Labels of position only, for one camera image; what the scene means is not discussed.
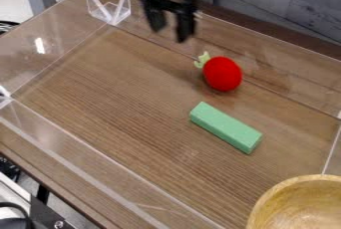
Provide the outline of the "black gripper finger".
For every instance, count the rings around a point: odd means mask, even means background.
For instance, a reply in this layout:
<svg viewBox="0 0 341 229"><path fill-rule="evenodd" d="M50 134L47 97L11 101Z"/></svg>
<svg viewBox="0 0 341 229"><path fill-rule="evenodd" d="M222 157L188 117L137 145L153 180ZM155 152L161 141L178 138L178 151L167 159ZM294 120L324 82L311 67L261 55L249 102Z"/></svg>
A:
<svg viewBox="0 0 341 229"><path fill-rule="evenodd" d="M196 21L192 12L179 12L177 14L177 41L182 43L189 36L194 34Z"/></svg>
<svg viewBox="0 0 341 229"><path fill-rule="evenodd" d="M147 3L146 14L151 29L158 32L167 24L166 9L162 5Z"/></svg>

